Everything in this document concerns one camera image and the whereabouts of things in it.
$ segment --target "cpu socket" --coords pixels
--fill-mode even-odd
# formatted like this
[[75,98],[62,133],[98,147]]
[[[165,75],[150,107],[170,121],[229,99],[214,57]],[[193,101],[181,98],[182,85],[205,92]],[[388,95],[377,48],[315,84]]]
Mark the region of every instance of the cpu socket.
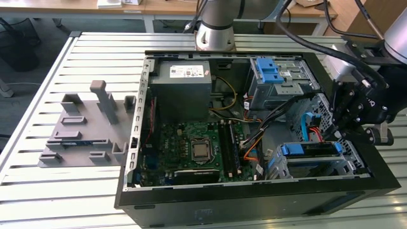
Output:
[[193,154],[191,159],[198,164],[205,164],[211,160],[213,148],[211,148],[211,139],[207,137],[194,138],[191,140]]

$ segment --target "aluminum slotted table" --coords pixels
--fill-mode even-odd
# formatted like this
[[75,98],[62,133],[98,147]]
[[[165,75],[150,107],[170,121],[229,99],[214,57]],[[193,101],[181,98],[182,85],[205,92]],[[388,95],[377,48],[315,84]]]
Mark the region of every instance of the aluminum slotted table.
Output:
[[[332,46],[338,37],[306,37]],[[237,35],[239,51],[310,52],[285,36]],[[137,95],[146,50],[194,50],[190,34],[90,33],[69,38],[22,122],[0,155],[0,227],[139,228],[114,208],[119,167],[39,168],[38,161],[63,110],[66,93],[97,100],[93,80],[105,80],[115,99]],[[394,146],[381,154],[404,186],[382,197],[361,201],[325,217],[289,218],[205,225],[199,228],[406,228],[407,117],[390,124]]]

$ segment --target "gray 3d-printed holder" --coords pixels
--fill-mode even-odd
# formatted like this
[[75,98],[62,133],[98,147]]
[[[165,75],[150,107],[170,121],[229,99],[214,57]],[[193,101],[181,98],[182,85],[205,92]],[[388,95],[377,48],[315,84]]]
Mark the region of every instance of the gray 3d-printed holder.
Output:
[[94,80],[99,101],[66,94],[65,111],[47,141],[39,167],[118,166],[129,149],[137,97],[115,101],[107,83]]

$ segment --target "black computer chassis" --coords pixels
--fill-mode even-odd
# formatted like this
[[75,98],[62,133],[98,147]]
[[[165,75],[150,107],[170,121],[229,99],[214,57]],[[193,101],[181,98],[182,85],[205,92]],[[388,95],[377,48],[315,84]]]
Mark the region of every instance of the black computer chassis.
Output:
[[[181,52],[147,52],[177,55]],[[229,55],[239,52],[221,52]],[[243,52],[242,54],[301,55],[327,98],[333,80],[314,53]],[[401,188],[400,182],[373,145],[353,142],[372,177],[342,180],[305,180],[243,186],[162,188],[123,192],[123,162],[115,208],[123,209],[142,228],[191,226],[225,222],[326,215],[368,197]]]

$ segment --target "open computer tower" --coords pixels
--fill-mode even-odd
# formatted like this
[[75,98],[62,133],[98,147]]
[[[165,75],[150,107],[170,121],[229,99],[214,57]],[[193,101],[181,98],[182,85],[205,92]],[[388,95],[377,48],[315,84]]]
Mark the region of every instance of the open computer tower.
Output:
[[146,54],[115,202],[141,227],[332,214],[401,187],[374,146],[322,138],[314,53]]

